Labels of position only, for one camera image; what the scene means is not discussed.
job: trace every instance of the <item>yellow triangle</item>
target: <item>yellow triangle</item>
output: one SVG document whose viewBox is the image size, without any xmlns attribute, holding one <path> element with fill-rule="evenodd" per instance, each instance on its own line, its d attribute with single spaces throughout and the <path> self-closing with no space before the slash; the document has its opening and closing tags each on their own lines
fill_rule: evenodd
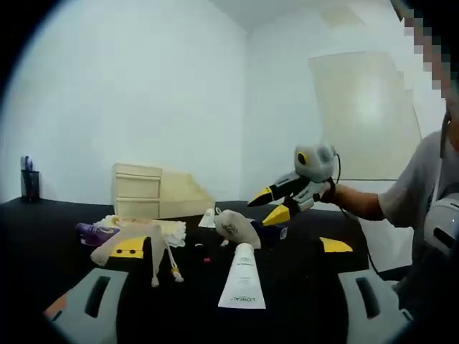
<svg viewBox="0 0 459 344">
<path fill-rule="evenodd" d="M 328 238 L 320 238 L 320 240 L 323 242 L 323 249 L 325 252 L 352 252 L 352 248 L 348 244 L 340 242 L 339 240 Z"/>
<path fill-rule="evenodd" d="M 261 196 L 271 194 L 271 197 L 273 197 L 273 192 L 271 191 L 271 188 L 264 188 L 251 202 L 253 202 L 255 199 L 260 198 Z"/>
<path fill-rule="evenodd" d="M 271 213 L 266 216 L 266 219 L 263 220 L 263 226 L 272 226 L 274 224 L 281 224 L 290 220 L 290 211 L 283 204 L 279 205 L 271 211 Z"/>
<path fill-rule="evenodd" d="M 143 243 L 146 236 L 126 239 L 117 244 L 110 257 L 120 258 L 143 258 Z"/>
</svg>

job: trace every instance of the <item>pen holder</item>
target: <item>pen holder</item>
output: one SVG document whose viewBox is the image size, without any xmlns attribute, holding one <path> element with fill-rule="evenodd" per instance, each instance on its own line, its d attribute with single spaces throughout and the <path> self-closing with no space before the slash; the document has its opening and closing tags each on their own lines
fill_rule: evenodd
<svg viewBox="0 0 459 344">
<path fill-rule="evenodd" d="M 40 200 L 39 171 L 21 170 L 22 201 L 34 203 Z"/>
</svg>

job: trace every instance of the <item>person's arm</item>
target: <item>person's arm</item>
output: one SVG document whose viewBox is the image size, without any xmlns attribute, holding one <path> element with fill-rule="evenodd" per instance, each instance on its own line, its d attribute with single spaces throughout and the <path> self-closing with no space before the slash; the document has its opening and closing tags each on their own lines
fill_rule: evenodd
<svg viewBox="0 0 459 344">
<path fill-rule="evenodd" d="M 423 187 L 422 164 L 426 155 L 436 155 L 435 152 L 427 151 L 432 142 L 439 151 L 440 144 L 437 144 L 437 139 L 439 140 L 440 136 L 432 134 L 418 145 L 402 175 L 385 193 L 364 193 L 338 184 L 333 194 L 328 185 L 321 200 L 335 204 L 363 219 L 387 219 L 396 227 L 413 226 L 419 211 L 418 204 Z"/>
<path fill-rule="evenodd" d="M 330 203 L 366 220 L 380 221 L 385 219 L 376 193 L 360 192 L 339 184 L 336 185 L 335 194 L 330 199 Z"/>
</svg>

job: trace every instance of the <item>purple object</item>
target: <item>purple object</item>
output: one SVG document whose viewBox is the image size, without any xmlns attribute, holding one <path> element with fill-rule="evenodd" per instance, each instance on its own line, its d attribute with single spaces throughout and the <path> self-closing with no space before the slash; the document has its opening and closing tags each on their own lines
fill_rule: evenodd
<svg viewBox="0 0 459 344">
<path fill-rule="evenodd" d="M 119 228 L 100 227 L 81 223 L 77 224 L 76 229 L 81 243 L 94 247 L 102 245 L 120 231 Z"/>
</svg>

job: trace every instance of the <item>white cloth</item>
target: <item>white cloth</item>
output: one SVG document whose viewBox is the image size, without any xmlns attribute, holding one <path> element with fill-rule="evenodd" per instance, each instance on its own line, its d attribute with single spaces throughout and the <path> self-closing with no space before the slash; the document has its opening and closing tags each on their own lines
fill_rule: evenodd
<svg viewBox="0 0 459 344">
<path fill-rule="evenodd" d="M 166 242 L 161 233 L 161 227 L 158 224 L 126 224 L 117 234 L 109 238 L 102 246 L 99 246 L 91 253 L 91 260 L 100 267 L 104 267 L 116 245 L 124 240 L 138 237 L 151 238 L 151 258 L 153 262 L 153 279 L 151 280 L 151 285 L 157 287 L 159 285 L 157 277 L 159 265 L 166 249 Z"/>
<path fill-rule="evenodd" d="M 164 238 L 169 246 L 177 248 L 185 246 L 186 224 L 182 221 L 164 221 L 164 220 L 135 220 L 126 219 L 116 215 L 108 215 L 104 219 L 96 222 L 95 226 L 114 227 L 121 231 L 128 224 L 156 224 L 161 227 Z"/>
</svg>

